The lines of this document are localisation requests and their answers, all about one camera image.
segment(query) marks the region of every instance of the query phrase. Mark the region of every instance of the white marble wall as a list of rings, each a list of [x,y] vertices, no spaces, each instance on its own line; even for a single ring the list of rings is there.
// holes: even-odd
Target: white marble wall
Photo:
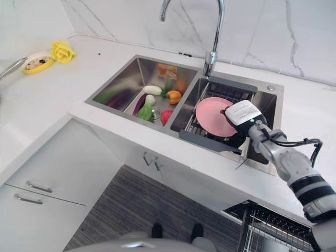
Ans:
[[[0,70],[72,33],[59,0],[0,0]]]
[[[3,63],[76,33],[203,56],[211,50],[216,0],[0,0]],[[336,85],[335,0],[226,0],[219,60]]]

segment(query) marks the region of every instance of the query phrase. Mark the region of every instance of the black cable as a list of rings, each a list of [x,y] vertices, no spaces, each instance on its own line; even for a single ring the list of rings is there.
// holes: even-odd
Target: black cable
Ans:
[[[298,141],[298,142],[283,142],[283,141],[278,141],[278,140],[273,139],[269,135],[269,133],[266,129],[262,129],[261,131],[265,135],[267,140],[269,140],[272,143],[275,143],[276,145],[281,146],[281,147],[298,147],[298,146],[302,146],[302,145],[306,145],[306,144],[314,144],[315,149],[314,149],[314,151],[313,151],[313,153],[310,157],[311,166],[314,167],[317,155],[319,154],[319,152],[322,148],[322,145],[323,145],[323,142],[320,139],[305,138],[303,141]]]

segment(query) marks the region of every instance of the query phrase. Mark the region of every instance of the gray floor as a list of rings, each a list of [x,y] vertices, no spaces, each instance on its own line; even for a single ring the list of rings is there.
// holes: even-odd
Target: gray floor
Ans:
[[[240,226],[182,194],[123,166],[98,199],[65,250],[117,239],[132,231],[151,233],[160,222],[164,238],[190,241],[195,223],[219,252],[236,251]]]

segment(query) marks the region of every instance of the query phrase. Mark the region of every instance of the white cabinet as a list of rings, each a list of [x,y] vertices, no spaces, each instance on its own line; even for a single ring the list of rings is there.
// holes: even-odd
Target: white cabinet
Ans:
[[[92,128],[124,164],[154,180],[163,182],[161,172],[156,167],[155,152],[99,127]]]
[[[0,187],[0,251],[60,252],[87,213],[84,206],[3,185]]]
[[[212,177],[114,133],[92,128],[125,164],[216,212],[247,200],[246,195]]]
[[[163,181],[167,186],[215,212],[247,200],[246,195],[212,177],[168,157],[159,154],[156,156]]]
[[[121,165],[91,128],[71,120],[6,184],[92,206]]]

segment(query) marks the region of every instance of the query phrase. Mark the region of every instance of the orange bell pepper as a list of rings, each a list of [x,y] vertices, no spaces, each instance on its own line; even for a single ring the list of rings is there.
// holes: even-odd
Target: orange bell pepper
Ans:
[[[181,93],[176,90],[169,91],[166,96],[169,98],[170,104],[177,104],[182,98]]]

